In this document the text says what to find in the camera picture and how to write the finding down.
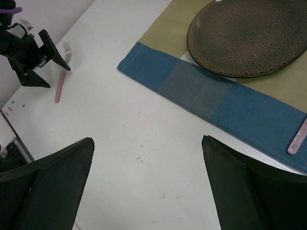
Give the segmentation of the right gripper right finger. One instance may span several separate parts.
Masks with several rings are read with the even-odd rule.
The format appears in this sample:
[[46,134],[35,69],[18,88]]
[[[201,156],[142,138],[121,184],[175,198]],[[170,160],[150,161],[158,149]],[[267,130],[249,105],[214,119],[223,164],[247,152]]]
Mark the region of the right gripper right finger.
[[202,139],[223,230],[305,230],[307,177],[244,155],[211,136]]

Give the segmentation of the pink handled fork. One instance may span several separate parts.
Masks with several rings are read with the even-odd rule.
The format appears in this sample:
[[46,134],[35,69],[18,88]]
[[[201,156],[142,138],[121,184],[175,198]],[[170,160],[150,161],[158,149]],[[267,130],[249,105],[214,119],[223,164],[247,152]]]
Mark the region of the pink handled fork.
[[[71,47],[70,47],[69,42],[65,42],[63,44],[63,46],[64,46],[64,52],[65,52],[65,62],[68,64],[70,62],[71,56],[72,56]],[[59,80],[58,80],[57,90],[56,90],[55,99],[54,99],[55,103],[59,103],[59,101],[60,101],[66,72],[67,72],[66,69],[62,69],[60,74],[59,74]]]

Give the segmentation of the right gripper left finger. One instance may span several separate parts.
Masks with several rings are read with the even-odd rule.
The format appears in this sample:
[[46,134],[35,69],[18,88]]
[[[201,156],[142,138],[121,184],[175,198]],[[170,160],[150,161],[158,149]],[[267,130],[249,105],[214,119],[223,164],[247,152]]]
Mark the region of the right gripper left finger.
[[0,159],[2,230],[71,230],[94,155],[84,138],[24,165]]

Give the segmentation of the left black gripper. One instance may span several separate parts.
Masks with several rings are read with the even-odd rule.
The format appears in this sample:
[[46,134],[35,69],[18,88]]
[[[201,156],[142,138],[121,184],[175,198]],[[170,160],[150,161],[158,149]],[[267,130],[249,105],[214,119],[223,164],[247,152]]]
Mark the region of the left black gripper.
[[1,25],[0,54],[9,61],[25,65],[14,70],[22,86],[50,88],[50,85],[33,69],[43,67],[50,60],[68,71],[71,69],[58,52],[48,32],[43,29],[38,34],[43,42],[41,47],[24,25],[20,23]]

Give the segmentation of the pink handled knife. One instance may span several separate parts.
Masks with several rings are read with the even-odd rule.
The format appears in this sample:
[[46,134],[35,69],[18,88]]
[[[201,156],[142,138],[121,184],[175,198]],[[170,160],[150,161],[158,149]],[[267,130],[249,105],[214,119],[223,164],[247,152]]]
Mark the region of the pink handled knife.
[[295,155],[298,152],[306,136],[307,136],[307,118],[304,120],[302,126],[300,127],[294,139],[290,143],[287,149],[287,153],[290,155]]

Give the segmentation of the blue beige cloth placemat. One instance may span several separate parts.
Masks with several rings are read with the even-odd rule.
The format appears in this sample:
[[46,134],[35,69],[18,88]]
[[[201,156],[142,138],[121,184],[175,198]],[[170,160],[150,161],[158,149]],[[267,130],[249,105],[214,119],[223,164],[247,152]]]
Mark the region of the blue beige cloth placemat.
[[205,0],[173,0],[118,70],[199,118],[302,173],[307,144],[287,150],[307,116],[307,57],[267,77],[232,80],[199,67],[186,34]]

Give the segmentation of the dark olive round plate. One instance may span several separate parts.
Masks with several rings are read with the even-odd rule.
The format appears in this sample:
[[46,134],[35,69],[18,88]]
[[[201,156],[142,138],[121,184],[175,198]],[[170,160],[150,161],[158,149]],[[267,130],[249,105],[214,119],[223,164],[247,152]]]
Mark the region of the dark olive round plate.
[[307,49],[304,0],[213,0],[192,20],[187,48],[202,68],[230,78],[278,71]]

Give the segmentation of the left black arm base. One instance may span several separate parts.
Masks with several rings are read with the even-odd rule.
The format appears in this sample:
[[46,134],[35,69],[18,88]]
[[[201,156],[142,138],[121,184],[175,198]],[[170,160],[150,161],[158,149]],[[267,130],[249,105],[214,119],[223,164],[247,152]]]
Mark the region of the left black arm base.
[[0,156],[0,172],[6,172],[34,161],[29,150],[20,141],[13,141],[4,151],[5,157]]

